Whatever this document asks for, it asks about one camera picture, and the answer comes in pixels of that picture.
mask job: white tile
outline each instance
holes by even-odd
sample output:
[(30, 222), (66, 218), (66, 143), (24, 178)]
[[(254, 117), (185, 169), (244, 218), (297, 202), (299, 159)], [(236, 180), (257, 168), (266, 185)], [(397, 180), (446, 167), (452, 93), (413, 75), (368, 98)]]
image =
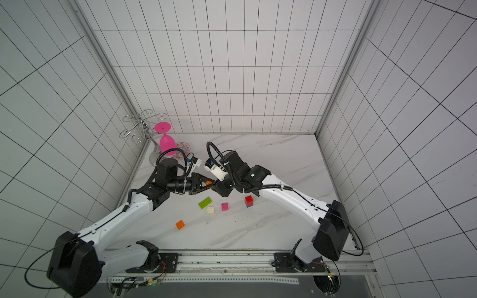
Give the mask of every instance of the white tile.
[(396, 140), (393, 138), (388, 130), (377, 139), (374, 145), (365, 154), (371, 168), (374, 170), (377, 166), (385, 160), (388, 155), (398, 146)]
[(13, 177), (0, 171), (0, 189), (3, 189), (5, 186), (7, 186), (7, 184), (10, 183), (12, 179)]
[(388, 126), (398, 142), (402, 142), (429, 115), (438, 103), (423, 89), (419, 89)]
[(449, 209), (449, 212), (457, 221), (462, 230), (469, 231), (477, 228), (477, 220), (473, 216), (476, 208), (477, 200), (472, 199), (459, 206)]
[(427, 184), (423, 184), (393, 204), (394, 211), (404, 227), (445, 210)]
[(394, 281), (391, 273), (389, 272), (388, 266), (386, 265), (386, 261), (384, 258), (375, 260), (374, 266), (376, 267), (376, 271), (378, 272), (379, 280), (381, 281), (382, 285), (393, 285)]
[(471, 16), (472, 18), (477, 18), (477, 5), (472, 0), (465, 0), (457, 12)]
[(356, 194), (359, 200), (363, 201), (374, 190), (376, 190), (377, 192), (380, 192), (379, 190), (376, 189), (378, 186), (379, 186), (379, 183), (376, 180), (376, 177), (373, 174), (369, 175), (366, 178), (366, 180), (364, 180), (363, 183), (361, 183), (361, 185), (357, 186)]
[(259, 2), (248, 0), (244, 9), (245, 30), (256, 30), (258, 28)]
[(477, 24), (473, 24), (449, 54), (429, 76), (423, 88), (439, 102), (443, 101), (472, 72), (477, 59), (470, 48), (475, 47)]
[(383, 290), (386, 293), (386, 298), (399, 298), (399, 292), (397, 291), (396, 285), (387, 285), (383, 286)]
[(87, 1), (94, 19), (98, 23), (98, 26), (102, 30), (114, 30), (118, 29), (114, 22), (113, 16), (108, 8), (106, 1)]
[(2, 7), (46, 60), (53, 58), (60, 52), (48, 32), (25, 2), (6, 1), (2, 3)]
[[(444, 251), (449, 249), (453, 251), (454, 262), (459, 266), (451, 266), (442, 270), (439, 263), (445, 261)], [(477, 273), (474, 263), (469, 262), (477, 257), (477, 250), (464, 234), (417, 247), (416, 251), (432, 279), (474, 276)]]
[(432, 281), (412, 282), (396, 285), (396, 287), (401, 297), (419, 298), (439, 296)]
[(366, 9), (365, 0), (346, 2), (337, 29), (354, 29), (360, 14), (364, 14)]
[(460, 116), (460, 121), (465, 124), (468, 128), (470, 128), (474, 133), (477, 132), (477, 121), (476, 121), (476, 114), (477, 114), (477, 105), (473, 105), (467, 112), (465, 112), (462, 116)]
[(83, 190), (81, 190), (79, 187), (71, 183), (65, 190), (64, 194), (61, 196), (59, 202), (70, 208), (71, 210), (86, 217), (90, 212), (91, 207), (93, 206), (94, 199), (87, 193), (85, 193)]
[(97, 138), (88, 129), (86, 125), (76, 116), (71, 113), (70, 116), (63, 122), (62, 127), (78, 141), (87, 151), (91, 151)]
[(106, 207), (104, 207), (98, 202), (95, 202), (91, 209), (91, 212), (88, 215), (88, 219), (93, 222), (97, 222), (98, 220), (105, 217), (109, 213), (110, 211)]
[(353, 31), (336, 31), (326, 56), (325, 65), (342, 65), (341, 61)]
[(35, 189), (13, 179), (0, 193), (0, 198), (34, 214), (47, 217), (56, 202)]
[(35, 156), (69, 180), (73, 179), (78, 171), (77, 166), (48, 143), (45, 143)]
[(144, 85), (141, 81), (141, 78), (139, 77), (139, 74), (136, 71), (136, 67), (124, 66), (121, 67), (121, 72), (127, 80), (127, 83), (131, 88), (132, 93), (145, 93)]
[(345, 3), (346, 1), (344, 0), (326, 3), (323, 17), (320, 22), (321, 30), (334, 30), (338, 27), (338, 22), (340, 20), (338, 16), (341, 16)]
[(406, 229), (415, 247), (462, 233), (452, 216), (442, 212)]
[(381, 240), (399, 230), (403, 229), (403, 226), (399, 222), (392, 207), (388, 207), (375, 217), (369, 220), (371, 229), (373, 229), (374, 236), (377, 240)]
[(387, 178), (381, 187), (387, 198), (393, 204), (404, 195), (424, 183), (424, 179), (416, 170), (414, 165), (408, 161)]
[(372, 218), (389, 207), (390, 204), (383, 190), (378, 187), (361, 201), (361, 205), (366, 213), (366, 217)]
[(0, 68), (0, 94), (13, 87), (15, 80), (6, 73), (3, 68)]
[(60, 48), (60, 50), (67, 48), (69, 46), (68, 41), (42, 3), (31, 0), (25, 1), (25, 3), (28, 6), (26, 9), (33, 12), (34, 16), (40, 21), (48, 35), (53, 39), (56, 46)]
[(111, 176), (120, 184), (123, 185), (127, 178), (127, 172), (121, 167), (121, 165), (116, 161), (111, 170)]
[[(26, 287), (23, 275), (25, 274), (23, 268), (14, 268), (10, 277), (0, 290), (0, 295), (3, 297), (46, 297), (48, 291), (37, 289), (33, 287)], [(52, 281), (47, 279), (45, 272), (37, 270), (28, 271), (28, 280), (34, 285), (41, 285), (44, 287), (51, 287)]]
[(356, 229), (360, 227), (362, 224), (368, 221), (366, 218), (366, 214), (363, 211), (363, 207), (361, 204), (358, 204), (353, 210), (348, 213), (348, 217), (350, 219), (350, 224)]
[(16, 178), (54, 200), (59, 200), (69, 184), (47, 164), (33, 157), (17, 174)]
[(148, 65), (146, 55), (143, 51), (141, 42), (139, 41), (139, 36), (136, 31), (122, 30), (119, 31), (119, 34), (121, 35), (127, 51), (131, 56), (131, 65)]
[(472, 298), (476, 282), (477, 277), (443, 279), (436, 283), (436, 288), (441, 297)]
[(380, 119), (377, 119), (374, 125), (371, 127), (371, 129), (368, 131), (364, 139), (361, 141), (359, 144), (361, 150), (365, 153), (367, 153), (371, 148), (373, 151), (376, 151), (376, 148), (380, 148), (380, 146), (386, 144), (383, 148), (382, 154), (389, 154), (389, 151), (386, 150), (387, 147), (389, 147), (392, 143), (389, 142), (389, 138), (386, 137), (386, 126), (383, 124), (383, 122)]
[(278, 6), (277, 30), (287, 30), (290, 23), (292, 0), (284, 0)]
[(59, 127), (48, 139), (48, 143), (73, 162), (81, 166), (88, 152), (64, 128)]
[(121, 185), (111, 175), (108, 176), (103, 185), (103, 190), (109, 193), (114, 199), (118, 198), (121, 188)]
[(419, 126), (401, 143), (408, 156), (413, 156), (428, 142), (436, 137), (456, 118), (442, 106), (438, 106)]
[(412, 161), (424, 178), (430, 179), (477, 146), (477, 136), (461, 122), (455, 121), (427, 144)]
[(91, 155), (107, 170), (111, 171), (115, 163), (114, 158), (109, 154), (106, 148), (97, 142), (91, 150)]
[(399, 59), (432, 7), (433, 4), (424, 1), (419, 3), (415, 11), (413, 10), (411, 19), (406, 23), (402, 34), (398, 35), (399, 39), (392, 48), (389, 55), (391, 60), (397, 61)]
[(366, 112), (364, 112), (364, 114), (363, 114), (363, 116), (361, 117), (360, 120), (358, 118), (357, 121), (359, 121), (359, 122), (358, 122), (358, 124), (356, 125), (355, 128), (353, 128), (352, 124), (351, 124), (351, 123), (353, 123), (353, 120), (350, 122), (350, 128), (353, 130), (354, 137), (356, 138), (356, 141), (358, 143), (361, 143), (361, 141), (364, 139), (366, 134), (371, 130), (373, 125), (376, 123), (376, 120), (378, 119), (378, 115), (373, 110), (373, 108), (370, 107), (369, 105), (367, 105), (367, 106), (368, 106), (368, 109), (366, 110)]
[(47, 219), (31, 242), (31, 246), (45, 250), (51, 249), (54, 247), (56, 239), (66, 231), (71, 232), (71, 230)]
[(326, 54), (331, 46), (333, 31), (318, 31), (316, 40), (320, 41), (320, 46), (315, 44), (315, 47), (313, 47), (309, 65), (321, 66), (324, 65)]
[(412, 99), (419, 90), (419, 86), (411, 79), (407, 79), (404, 85), (381, 113), (380, 118), (387, 126), (391, 124), (394, 118), (401, 112), (406, 104)]
[(89, 74), (88, 70), (85, 68), (84, 64), (78, 58), (78, 55), (74, 52), (72, 48), (68, 48), (63, 51), (62, 55), (68, 60), (68, 63), (74, 68), (74, 71), (80, 76), (81, 81), (91, 89), (95, 85), (95, 81), (92, 76)]
[(45, 221), (43, 217), (0, 200), (0, 237), (30, 243)]
[[(128, 7), (139, 6), (138, 4), (129, 4)], [(136, 30), (149, 29), (149, 30), (163, 30), (165, 29), (164, 20), (162, 18), (161, 9), (159, 7), (159, 1), (141, 0), (140, 1), (141, 13), (137, 13), (137, 17), (133, 17), (133, 22), (136, 26)]]
[(40, 52), (38, 52), (38, 50), (31, 43), (25, 33), (21, 31), (18, 25), (13, 21), (13, 19), (3, 8), (0, 9), (0, 24), (3, 33), (8, 36), (8, 38), (11, 40), (11, 42), (13, 42), (13, 44), (15, 44), (21, 54), (25, 55), (27, 60), (22, 60), (26, 62), (26, 65), (30, 65), (31, 63), (34, 68), (38, 68), (46, 62), (46, 60), (43, 58)]
[(453, 15), (453, 11), (438, 6), (431, 8), (397, 62), (407, 74), (411, 74)]
[(450, 10), (456, 11), (463, 2), (464, 2), (463, 0), (456, 0), (456, 1), (453, 1), (453, 0), (437, 0), (434, 3), (437, 4), (437, 5), (440, 5), (442, 7), (448, 8)]
[(308, 19), (311, 15), (311, 7), (313, 1), (306, 0), (293, 3), (290, 18), (290, 30), (304, 30), (307, 29)]
[(475, 245), (477, 245), (477, 229), (466, 232), (469, 240)]
[[(77, 185), (80, 187), (84, 192), (89, 194), (91, 197), (95, 198), (98, 196), (101, 187), (96, 184), (95, 181), (93, 181), (88, 175), (86, 175), (83, 171), (78, 171), (76, 175), (74, 176), (72, 180), (73, 184)], [(71, 190), (70, 187), (71, 184), (68, 186), (66, 189), (65, 193), (68, 193), (68, 191), (73, 191)]]
[(3, 106), (0, 106), (0, 131), (31, 153), (35, 153), (45, 142)]
[[(359, 88), (362, 93), (367, 94), (368, 90), (370, 89), (371, 85), (376, 88), (376, 86), (380, 86), (383, 84), (384, 80), (386, 79), (386, 76), (389, 74), (391, 70), (388, 70), (389, 68), (393, 68), (394, 65), (392, 65), (391, 62), (387, 59), (387, 57), (381, 53), (380, 51), (376, 51), (374, 53), (373, 59), (369, 63), (369, 65), (366, 68), (366, 71), (364, 72), (363, 77), (358, 81)], [(372, 100), (374, 96), (376, 95), (377, 91), (371, 91), (370, 94), (368, 95), (368, 99)]]
[(110, 196), (104, 189), (102, 189), (99, 193), (97, 200), (99, 203), (101, 203), (101, 205), (105, 206), (109, 210), (113, 210), (114, 206), (116, 205), (116, 200), (114, 200), (114, 198)]
[(79, 100), (83, 99), (88, 93), (88, 88), (81, 82), (80, 77), (76, 74), (66, 58), (61, 54), (49, 61), (48, 64), (71, 90), (74, 96)]
[(409, 249), (384, 258), (395, 283), (429, 280), (419, 257), (414, 249)]
[(225, 30), (225, 1), (214, 0), (206, 4), (209, 30)]
[(272, 66), (281, 66), (285, 54), (287, 31), (275, 31), (275, 41), (273, 43), (273, 54), (271, 58)]
[(273, 40), (275, 39), (274, 31), (259, 31), (257, 35), (257, 57), (256, 65), (270, 65)]
[(423, 84), (471, 24), (471, 18), (457, 13), (454, 14), (434, 44), (413, 70), (411, 77), (419, 84)]
[[(227, 2), (227, 29), (229, 29), (229, 16), (228, 16), (228, 10), (229, 10), (229, 3), (234, 3), (237, 2), (237, 12), (234, 13), (234, 15), (239, 15), (242, 18), (237, 18), (237, 26), (234, 28), (237, 29), (242, 29), (243, 28), (243, 14), (239, 14), (241, 11), (243, 11), (243, 5), (241, 1), (228, 1)], [(278, 13), (278, 5), (279, 3), (277, 1), (263, 1), (261, 5), (259, 6), (259, 30), (274, 30), (275, 25), (277, 22), (277, 13)], [(239, 27), (239, 21), (242, 21), (242, 27)]]
[(73, 231), (81, 230), (81, 226), (85, 220), (83, 216), (73, 212), (61, 204), (56, 204), (50, 216), (48, 216), (48, 219), (57, 224), (70, 228)]
[(379, 248), (384, 256), (389, 256), (410, 248), (413, 248), (411, 241), (405, 231), (397, 232), (383, 240), (378, 241)]
[(98, 185), (103, 185), (106, 181), (106, 178), (108, 177), (108, 172), (91, 155), (86, 158), (83, 165), (81, 166), (81, 170), (90, 178), (92, 178)]
[(359, 199), (356, 194), (351, 194), (350, 196), (348, 196), (348, 198), (346, 198), (346, 195), (342, 195), (342, 199), (344, 200), (343, 204), (348, 213), (359, 204)]
[(325, 66), (321, 71), (320, 78), (316, 84), (314, 93), (331, 93), (334, 87), (333, 82), (338, 78), (342, 66)]
[(43, 139), (47, 139), (59, 126), (19, 85), (0, 96), (0, 103)]
[(166, 31), (150, 31), (150, 33), (161, 65), (175, 65), (176, 62), (174, 61), (172, 48)]
[(371, 106), (374, 108), (378, 115), (381, 115), (386, 109), (391, 100), (396, 96), (399, 89), (403, 86), (407, 79), (407, 75), (398, 67), (394, 67), (386, 81), (381, 86), (379, 92), (371, 102)]

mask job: decorative plate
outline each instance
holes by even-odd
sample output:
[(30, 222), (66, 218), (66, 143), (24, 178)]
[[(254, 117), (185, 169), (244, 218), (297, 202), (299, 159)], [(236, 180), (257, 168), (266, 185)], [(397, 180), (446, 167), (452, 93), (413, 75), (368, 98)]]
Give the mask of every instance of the decorative plate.
[[(190, 145), (184, 142), (179, 142), (176, 144), (176, 148), (182, 149), (184, 153), (187, 155), (190, 153)], [(173, 155), (171, 155), (172, 158), (175, 159), (183, 159), (184, 157), (182, 156), (182, 153), (179, 151), (176, 151)]]

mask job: marble surface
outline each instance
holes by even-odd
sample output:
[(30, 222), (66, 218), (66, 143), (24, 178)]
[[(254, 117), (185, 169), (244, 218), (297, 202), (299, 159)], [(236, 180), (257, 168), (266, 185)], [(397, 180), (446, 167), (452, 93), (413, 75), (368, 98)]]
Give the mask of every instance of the marble surface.
[[(287, 184), (316, 199), (331, 203), (337, 199), (314, 135), (277, 134), (171, 134), (176, 142), (190, 144), (196, 157), (208, 158), (206, 143), (212, 141), (221, 151), (237, 150), (250, 167), (259, 164)], [(152, 144), (132, 183), (141, 187), (152, 173), (149, 163)], [(212, 177), (203, 166), (196, 169)], [(206, 197), (215, 213), (207, 215), (198, 203)], [(220, 197), (207, 190), (198, 195), (171, 194), (154, 212), (136, 221), (124, 231), (111, 248), (121, 248), (138, 240), (147, 240), (160, 249), (292, 249), (301, 236), (313, 229), (300, 216), (262, 197), (252, 195), (254, 204), (246, 208), (245, 195), (232, 191)], [(229, 210), (222, 211), (221, 203)], [(183, 220), (181, 230), (176, 223)]]

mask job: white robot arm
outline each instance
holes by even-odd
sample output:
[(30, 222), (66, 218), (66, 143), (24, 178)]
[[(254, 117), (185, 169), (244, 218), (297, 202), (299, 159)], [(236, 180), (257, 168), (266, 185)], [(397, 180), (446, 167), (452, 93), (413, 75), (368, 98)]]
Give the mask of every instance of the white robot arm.
[[(254, 193), (284, 206), (310, 224), (316, 233), (300, 239), (290, 254), (297, 270), (321, 256), (333, 260), (339, 258), (349, 234), (348, 220), (341, 203), (334, 201), (327, 204), (294, 190), (259, 165), (249, 168), (235, 151), (225, 156), (219, 152), (222, 163), (219, 164), (212, 157), (210, 146), (219, 152), (211, 142), (207, 144), (210, 158), (205, 167), (208, 170), (213, 167), (211, 172), (219, 179), (212, 180), (190, 170), (178, 176), (177, 160), (157, 162), (147, 183), (140, 189), (130, 190), (124, 205), (78, 233), (65, 232), (57, 239), (47, 277), (71, 296), (81, 297), (100, 279), (126, 269), (139, 267), (146, 272), (154, 271), (160, 262), (158, 248), (147, 241), (141, 240), (113, 251), (105, 249), (132, 223), (158, 208), (169, 198), (170, 192), (184, 194), (188, 191), (193, 195), (209, 188), (221, 196), (228, 196), (234, 188)], [(172, 150), (177, 149), (165, 151), (158, 161)], [(187, 169), (200, 163), (193, 158)]]

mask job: wire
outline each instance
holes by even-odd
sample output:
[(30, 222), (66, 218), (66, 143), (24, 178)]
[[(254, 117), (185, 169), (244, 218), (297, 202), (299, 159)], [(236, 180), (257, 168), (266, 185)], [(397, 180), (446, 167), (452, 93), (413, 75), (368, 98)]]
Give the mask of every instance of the wire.
[(340, 287), (341, 287), (341, 273), (340, 273), (340, 270), (338, 269), (338, 265), (336, 265), (336, 263), (335, 263), (333, 260), (332, 260), (332, 262), (333, 262), (333, 264), (336, 266), (336, 270), (338, 270), (338, 288), (337, 288), (336, 291), (334, 292), (334, 293), (336, 293), (336, 292), (338, 292), (338, 290), (339, 290)]
[[(109, 223), (110, 221), (112, 221), (113, 219), (115, 219), (118, 215), (120, 215), (120, 214), (123, 213), (123, 212), (124, 212), (124, 211), (121, 211), (120, 213), (116, 214), (113, 218), (111, 218), (110, 220), (108, 220), (108, 221), (105, 222), (104, 224), (102, 224), (102, 225), (100, 225), (99, 227), (97, 227), (96, 230), (99, 229), (99, 228), (101, 228), (102, 226), (106, 225), (107, 223)], [(77, 238), (75, 238), (75, 239), (71, 239), (71, 240), (69, 240), (69, 241), (66, 241), (65, 243), (59, 244), (59, 245), (53, 247), (52, 249), (46, 251), (46, 252), (45, 252), (44, 254), (42, 254), (41, 256), (39, 256), (39, 257), (38, 257), (36, 260), (34, 260), (33, 263), (31, 263), (31, 264), (28, 266), (28, 268), (26, 269), (25, 274), (23, 275), (23, 278), (25, 279), (25, 282), (26, 282), (29, 286), (34, 287), (34, 288), (39, 288), (39, 289), (52, 290), (52, 289), (60, 288), (60, 287), (47, 288), (47, 287), (39, 287), (39, 286), (33, 285), (32, 283), (30, 283), (30, 282), (28, 281), (28, 278), (27, 278), (28, 270), (30, 270), (30, 268), (31, 268), (39, 259), (41, 259), (43, 256), (45, 256), (46, 254), (48, 254), (50, 251), (54, 250), (55, 248), (58, 248), (58, 247), (60, 247), (60, 246), (62, 246), (62, 245), (65, 245), (65, 244), (68, 244), (68, 243), (70, 243), (70, 242), (76, 241), (76, 240), (78, 240), (78, 239), (80, 239), (80, 238), (83, 238), (83, 237), (89, 235), (89, 234), (91, 234), (91, 231), (88, 232), (88, 233), (86, 233), (86, 234), (84, 234), (84, 235), (82, 235), (81, 237), (77, 237)]]
[(310, 203), (310, 201), (308, 201), (304, 196), (302, 196), (302, 195), (301, 195), (299, 192), (297, 192), (296, 190), (292, 189), (292, 191), (294, 191), (294, 192), (297, 193), (299, 196), (301, 196), (302, 199), (305, 200), (305, 201), (307, 201), (308, 204), (310, 204), (311, 206), (313, 206), (313, 207), (315, 207), (315, 208), (317, 208), (317, 209), (319, 209), (319, 210), (321, 210), (321, 211), (324, 211), (324, 212), (326, 212), (326, 213), (329, 213), (329, 214), (331, 214), (331, 215), (334, 215), (335, 217), (339, 218), (339, 219), (342, 220), (344, 223), (346, 223), (346, 224), (348, 225), (348, 227), (349, 227), (351, 230), (353, 230), (353, 232), (354, 232), (354, 234), (356, 235), (356, 237), (358, 237), (359, 243), (360, 243), (360, 245), (361, 245), (361, 253), (359, 253), (358, 255), (355, 255), (355, 254), (351, 254), (351, 253), (349, 253), (349, 252), (347, 252), (347, 251), (343, 251), (343, 252), (346, 253), (346, 254), (348, 254), (348, 255), (355, 256), (355, 257), (359, 257), (359, 256), (362, 256), (362, 255), (363, 255), (363, 253), (364, 253), (363, 243), (362, 243), (362, 241), (361, 241), (361, 238), (359, 238), (359, 235), (358, 235), (358, 233), (356, 232), (356, 230), (350, 225), (349, 222), (347, 222), (346, 220), (342, 219), (340, 216), (338, 216), (338, 215), (336, 215), (336, 214), (334, 214), (334, 213), (331, 213), (331, 212), (329, 211), (329, 209), (331, 209), (331, 210), (334, 210), (334, 211), (338, 212), (336, 209), (331, 208), (331, 207), (328, 207), (328, 210), (321, 209), (320, 207), (318, 207), (318, 206), (316, 206), (316, 205)]

